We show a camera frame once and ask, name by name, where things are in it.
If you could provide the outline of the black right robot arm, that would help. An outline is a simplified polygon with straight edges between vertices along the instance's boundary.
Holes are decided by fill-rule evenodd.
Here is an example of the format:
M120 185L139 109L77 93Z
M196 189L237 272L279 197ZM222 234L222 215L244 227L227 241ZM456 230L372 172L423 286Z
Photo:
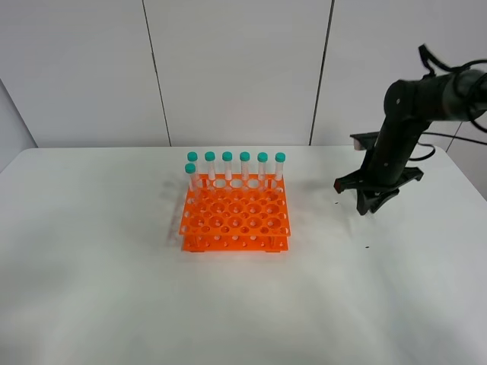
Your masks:
M380 131L352 136L355 148L365 152L360 168L334 182L338 193L356 191L360 215L376 212L400 187L422 179L423 172L407 163L433 122L474 123L486 112L486 73L470 69L398 80L386 92L384 112Z

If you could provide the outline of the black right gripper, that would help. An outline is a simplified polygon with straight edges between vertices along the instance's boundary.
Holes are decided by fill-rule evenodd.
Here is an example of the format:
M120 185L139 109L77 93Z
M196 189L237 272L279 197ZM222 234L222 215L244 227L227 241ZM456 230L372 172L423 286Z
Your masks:
M412 152L431 120L419 117L387 116L374 146L373 154L363 170L356 170L335 179L337 193L355 189L360 215L377 212L399 194L399 188L424 173L418 167L406 167Z

